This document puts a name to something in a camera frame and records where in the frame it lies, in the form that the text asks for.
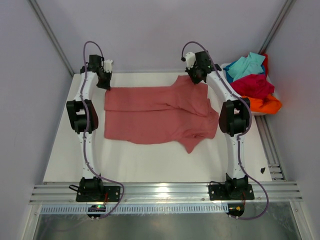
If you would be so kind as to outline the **salmon pink t shirt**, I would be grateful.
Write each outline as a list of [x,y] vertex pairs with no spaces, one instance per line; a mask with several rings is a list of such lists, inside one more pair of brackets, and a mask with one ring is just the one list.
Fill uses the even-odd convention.
[[170,86],[114,87],[104,96],[104,137],[140,145],[178,142],[187,153],[216,136],[208,85],[179,75]]

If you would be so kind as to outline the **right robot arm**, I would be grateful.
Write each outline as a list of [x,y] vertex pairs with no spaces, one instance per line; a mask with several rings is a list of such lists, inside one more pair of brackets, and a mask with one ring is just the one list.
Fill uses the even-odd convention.
[[226,180],[216,189],[210,187],[210,198],[241,200],[249,190],[248,175],[243,171],[244,137],[252,123],[250,101],[240,97],[228,83],[221,70],[211,61],[206,51],[188,52],[181,58],[186,63],[185,71],[194,84],[205,82],[222,102],[218,125],[225,135],[227,146]]

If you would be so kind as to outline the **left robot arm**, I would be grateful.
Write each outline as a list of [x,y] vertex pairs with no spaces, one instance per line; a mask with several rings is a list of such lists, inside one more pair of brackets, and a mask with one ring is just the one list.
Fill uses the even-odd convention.
[[77,192],[77,202],[102,202],[106,196],[94,150],[99,118],[92,97],[96,87],[110,89],[112,64],[112,60],[105,60],[103,56],[90,55],[89,61],[85,61],[80,70],[81,81],[74,99],[66,102],[70,126],[78,136],[83,159],[79,186],[69,186]]

